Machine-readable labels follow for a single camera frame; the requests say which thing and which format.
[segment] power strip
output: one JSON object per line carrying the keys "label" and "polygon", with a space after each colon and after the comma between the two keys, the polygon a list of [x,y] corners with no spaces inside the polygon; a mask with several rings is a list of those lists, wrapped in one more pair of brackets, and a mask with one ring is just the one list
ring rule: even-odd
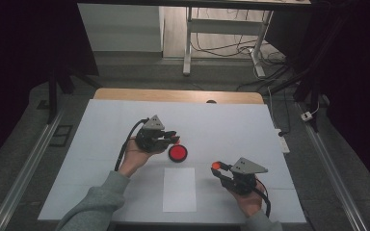
{"label": "power strip", "polygon": [[288,148],[288,145],[287,145],[286,139],[285,139],[284,137],[280,137],[280,136],[278,135],[278,133],[280,133],[280,132],[281,132],[281,130],[280,130],[280,129],[275,129],[275,131],[276,131],[276,135],[277,135],[277,137],[278,137],[278,141],[279,141],[279,143],[280,143],[281,151],[282,151],[283,153],[290,153],[290,149]]}

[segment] forearm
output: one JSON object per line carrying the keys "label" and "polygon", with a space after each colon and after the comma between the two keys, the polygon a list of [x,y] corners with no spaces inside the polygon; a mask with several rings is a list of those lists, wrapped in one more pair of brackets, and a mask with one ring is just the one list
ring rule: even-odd
{"label": "forearm", "polygon": [[106,230],[113,212],[124,204],[129,179],[111,171],[100,187],[91,187],[86,197],[59,222],[56,230]]}
{"label": "forearm", "polygon": [[282,231],[281,224],[279,222],[271,222],[266,215],[260,210],[254,215],[250,216],[246,220],[248,230],[260,230],[260,231]]}

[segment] red lid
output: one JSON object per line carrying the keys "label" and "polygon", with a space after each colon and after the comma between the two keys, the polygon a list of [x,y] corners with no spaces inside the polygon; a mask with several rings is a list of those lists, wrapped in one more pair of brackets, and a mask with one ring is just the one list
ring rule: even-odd
{"label": "red lid", "polygon": [[185,161],[188,156],[188,150],[183,145],[174,145],[168,151],[168,156],[172,161],[180,163]]}

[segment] orange object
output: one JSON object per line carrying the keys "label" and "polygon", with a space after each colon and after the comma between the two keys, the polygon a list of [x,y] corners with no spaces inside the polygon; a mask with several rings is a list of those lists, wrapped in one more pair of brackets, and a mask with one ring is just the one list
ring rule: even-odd
{"label": "orange object", "polygon": [[221,163],[219,162],[212,163],[212,168],[214,168],[215,170],[218,170],[219,168],[221,168]]}

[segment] person's right hand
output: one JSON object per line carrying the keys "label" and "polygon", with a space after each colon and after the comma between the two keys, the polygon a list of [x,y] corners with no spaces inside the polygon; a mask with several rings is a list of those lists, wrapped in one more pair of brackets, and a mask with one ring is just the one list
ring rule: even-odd
{"label": "person's right hand", "polygon": [[[261,192],[264,192],[263,185],[258,181],[256,181],[256,184],[257,184],[256,188]],[[256,192],[251,192],[246,195],[240,195],[236,192],[232,192],[230,190],[228,191],[235,197],[237,204],[239,205],[239,208],[245,214],[246,218],[251,217],[259,210],[261,210],[262,197]]]}

